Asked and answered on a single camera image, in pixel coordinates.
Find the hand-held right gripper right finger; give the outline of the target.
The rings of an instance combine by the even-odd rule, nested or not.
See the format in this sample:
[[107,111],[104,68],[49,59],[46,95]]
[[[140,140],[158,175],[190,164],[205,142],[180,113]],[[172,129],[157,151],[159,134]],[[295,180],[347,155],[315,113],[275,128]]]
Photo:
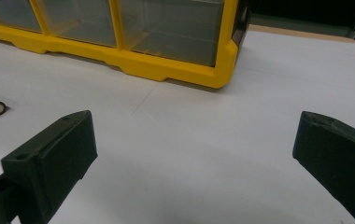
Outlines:
[[355,218],[355,128],[304,111],[292,156]]

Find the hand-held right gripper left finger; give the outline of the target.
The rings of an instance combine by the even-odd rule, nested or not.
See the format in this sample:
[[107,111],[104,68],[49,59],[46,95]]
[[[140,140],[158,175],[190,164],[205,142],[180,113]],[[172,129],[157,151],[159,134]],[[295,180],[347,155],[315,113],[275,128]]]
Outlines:
[[56,120],[1,160],[7,217],[47,224],[96,158],[89,110]]

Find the yellow black drawer organizer cabinet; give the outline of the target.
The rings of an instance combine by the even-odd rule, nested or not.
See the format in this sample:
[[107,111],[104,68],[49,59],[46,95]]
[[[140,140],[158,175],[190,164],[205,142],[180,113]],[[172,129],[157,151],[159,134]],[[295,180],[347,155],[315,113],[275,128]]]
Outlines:
[[216,63],[205,66],[135,52],[125,47],[118,0],[108,0],[115,47],[101,46],[50,34],[37,3],[30,0],[42,32],[0,25],[0,40],[37,53],[61,52],[101,61],[128,75],[157,81],[174,79],[218,89],[230,82],[242,42],[249,27],[251,0],[224,0]]

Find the clear plastic drawer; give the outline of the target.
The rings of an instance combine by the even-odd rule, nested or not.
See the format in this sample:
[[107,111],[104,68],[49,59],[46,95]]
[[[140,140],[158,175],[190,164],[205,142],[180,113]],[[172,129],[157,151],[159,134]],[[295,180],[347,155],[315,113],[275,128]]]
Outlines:
[[127,49],[168,59],[216,63],[224,0],[118,0]]

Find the set of clear drawers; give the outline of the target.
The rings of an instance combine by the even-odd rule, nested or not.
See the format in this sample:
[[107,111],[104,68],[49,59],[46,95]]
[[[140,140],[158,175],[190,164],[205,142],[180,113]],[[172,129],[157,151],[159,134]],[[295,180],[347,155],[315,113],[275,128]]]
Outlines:
[[[33,0],[50,34],[115,47],[108,0]],[[0,0],[0,25],[41,33],[30,0]]]

